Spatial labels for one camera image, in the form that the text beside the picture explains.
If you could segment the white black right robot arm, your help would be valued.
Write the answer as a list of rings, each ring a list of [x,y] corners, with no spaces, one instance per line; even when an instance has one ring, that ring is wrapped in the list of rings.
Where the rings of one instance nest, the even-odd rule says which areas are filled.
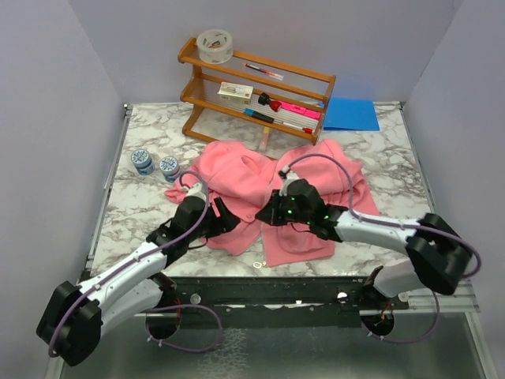
[[[273,227],[302,223],[317,238],[359,242],[402,253],[406,260],[375,268],[362,290],[364,303],[379,309],[391,298],[423,287],[452,295],[473,256],[459,236],[435,214],[394,221],[324,202],[315,186],[290,179],[272,191],[256,219]]]

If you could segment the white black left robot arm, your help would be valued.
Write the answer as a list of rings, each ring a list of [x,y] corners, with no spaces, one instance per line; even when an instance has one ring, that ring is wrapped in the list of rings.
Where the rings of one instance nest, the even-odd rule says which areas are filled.
[[[151,232],[133,253],[79,284],[65,281],[53,291],[36,328],[52,358],[82,363],[112,329],[139,312],[168,310],[175,304],[171,281],[162,273],[200,238],[232,231],[240,223],[216,198],[185,197],[174,217]]]

